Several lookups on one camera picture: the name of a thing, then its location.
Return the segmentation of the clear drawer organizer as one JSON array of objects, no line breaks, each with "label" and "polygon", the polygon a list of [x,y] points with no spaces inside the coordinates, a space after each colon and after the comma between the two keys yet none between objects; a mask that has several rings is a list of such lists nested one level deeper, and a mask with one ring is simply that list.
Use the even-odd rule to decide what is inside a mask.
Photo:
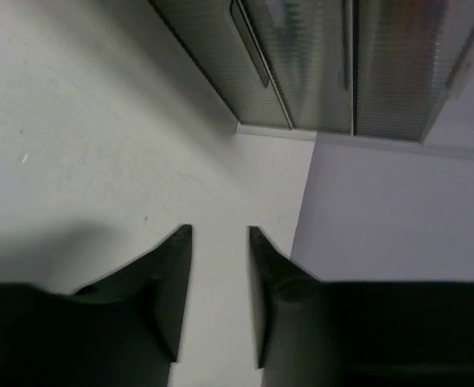
[{"label": "clear drawer organizer", "polygon": [[474,49],[474,1],[154,1],[243,125],[421,143]]}]

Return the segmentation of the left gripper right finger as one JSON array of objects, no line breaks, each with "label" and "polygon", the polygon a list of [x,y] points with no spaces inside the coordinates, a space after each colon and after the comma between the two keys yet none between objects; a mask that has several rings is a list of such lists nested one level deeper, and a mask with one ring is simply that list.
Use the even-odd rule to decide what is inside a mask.
[{"label": "left gripper right finger", "polygon": [[249,227],[265,386],[474,386],[474,282],[320,281]]}]

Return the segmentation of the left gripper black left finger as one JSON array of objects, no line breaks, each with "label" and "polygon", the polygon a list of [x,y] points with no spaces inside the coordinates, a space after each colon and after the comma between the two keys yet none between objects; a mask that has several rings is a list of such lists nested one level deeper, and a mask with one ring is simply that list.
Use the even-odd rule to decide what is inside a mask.
[{"label": "left gripper black left finger", "polygon": [[193,228],[70,294],[0,282],[0,386],[165,386],[177,362]]}]

